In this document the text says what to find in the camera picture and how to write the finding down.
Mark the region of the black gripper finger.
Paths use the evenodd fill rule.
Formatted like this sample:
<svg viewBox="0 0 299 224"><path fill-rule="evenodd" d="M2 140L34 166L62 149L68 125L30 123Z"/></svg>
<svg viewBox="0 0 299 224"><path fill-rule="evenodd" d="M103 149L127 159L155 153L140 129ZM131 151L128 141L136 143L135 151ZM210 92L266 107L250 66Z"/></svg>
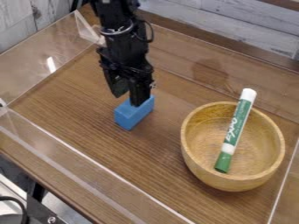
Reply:
<svg viewBox="0 0 299 224"><path fill-rule="evenodd" d="M139 107L151 96L152 77L131 78L128 81L131 105Z"/></svg>
<svg viewBox="0 0 299 224"><path fill-rule="evenodd" d="M103 72L111 93L116 98L119 98L128 91L126 74L120 69L112 70L111 68L104 68Z"/></svg>

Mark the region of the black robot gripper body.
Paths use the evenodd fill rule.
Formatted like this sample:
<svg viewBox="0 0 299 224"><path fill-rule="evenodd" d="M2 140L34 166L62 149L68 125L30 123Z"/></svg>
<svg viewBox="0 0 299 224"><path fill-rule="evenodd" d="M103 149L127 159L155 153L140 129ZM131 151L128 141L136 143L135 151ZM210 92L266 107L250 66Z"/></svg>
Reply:
<svg viewBox="0 0 299 224"><path fill-rule="evenodd" d="M106 44L98 49L102 68L120 69L127 77L142 79L152 76L154 67L147 60L148 44L155 35L148 36L144 24L126 24L118 28L100 28Z"/></svg>

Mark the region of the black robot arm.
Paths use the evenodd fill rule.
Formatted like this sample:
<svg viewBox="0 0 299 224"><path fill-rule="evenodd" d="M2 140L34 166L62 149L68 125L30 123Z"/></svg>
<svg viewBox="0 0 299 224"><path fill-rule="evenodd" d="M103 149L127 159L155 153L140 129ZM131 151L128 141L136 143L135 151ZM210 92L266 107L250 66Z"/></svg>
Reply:
<svg viewBox="0 0 299 224"><path fill-rule="evenodd" d="M151 96L154 67L146 55L155 34L147 37L150 23L136 15L138 0L90 0L100 22L106 45L98 48L107 84L119 98L130 93L131 105L139 107Z"/></svg>

